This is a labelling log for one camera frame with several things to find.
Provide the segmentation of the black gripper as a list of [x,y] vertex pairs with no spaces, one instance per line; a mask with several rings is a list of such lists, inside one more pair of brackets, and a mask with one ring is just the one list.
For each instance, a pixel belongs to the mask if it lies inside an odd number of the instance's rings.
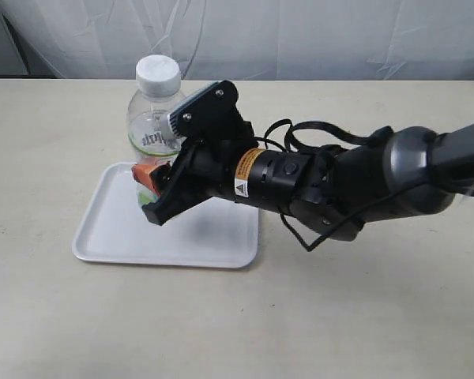
[[134,180],[156,195],[142,205],[150,223],[168,220],[212,197],[256,208],[323,208],[332,202],[327,174],[332,153],[327,147],[293,140],[288,119],[279,150],[260,147],[249,122],[229,114],[239,98],[231,81],[216,81],[190,94],[165,114],[165,138],[186,138],[173,164],[132,166]]

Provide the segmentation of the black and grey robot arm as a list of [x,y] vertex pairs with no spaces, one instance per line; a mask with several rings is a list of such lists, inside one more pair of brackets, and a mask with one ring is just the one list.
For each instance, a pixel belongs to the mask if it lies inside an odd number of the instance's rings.
[[451,133],[385,126],[360,137],[328,122],[274,123],[258,137],[237,108],[236,86],[209,84],[167,112],[165,137],[182,138],[173,163],[137,164],[134,179],[156,195],[143,206],[162,225],[212,197],[297,220],[350,242],[371,222],[433,215],[458,194],[474,197],[474,123]]

